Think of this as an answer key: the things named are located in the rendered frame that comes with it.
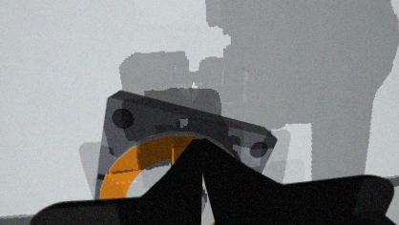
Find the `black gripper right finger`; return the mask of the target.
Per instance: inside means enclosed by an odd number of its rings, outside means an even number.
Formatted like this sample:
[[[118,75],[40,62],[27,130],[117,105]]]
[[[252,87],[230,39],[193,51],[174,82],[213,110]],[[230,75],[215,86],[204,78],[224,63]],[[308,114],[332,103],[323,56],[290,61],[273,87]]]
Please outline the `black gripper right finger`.
[[[394,185],[373,174],[277,183],[202,138],[202,175],[216,225],[286,225],[387,213]]]

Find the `orange round plate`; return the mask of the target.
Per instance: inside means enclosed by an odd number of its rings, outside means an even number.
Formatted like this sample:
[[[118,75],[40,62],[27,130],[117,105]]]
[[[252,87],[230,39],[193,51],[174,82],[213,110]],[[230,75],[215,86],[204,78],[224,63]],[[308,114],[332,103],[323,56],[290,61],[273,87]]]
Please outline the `orange round plate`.
[[[199,133],[165,132],[147,136],[117,156],[104,176],[99,199],[145,194],[169,171],[193,139],[202,138],[231,154],[220,142]],[[201,214],[201,225],[216,225],[203,176],[202,189],[205,208]]]

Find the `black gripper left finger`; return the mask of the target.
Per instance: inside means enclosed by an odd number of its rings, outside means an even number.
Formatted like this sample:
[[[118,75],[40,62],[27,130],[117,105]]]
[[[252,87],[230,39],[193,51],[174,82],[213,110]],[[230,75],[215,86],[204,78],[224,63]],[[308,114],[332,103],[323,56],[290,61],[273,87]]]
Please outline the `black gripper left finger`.
[[[173,166],[145,194],[57,202],[30,225],[201,225],[202,154],[193,139]]]

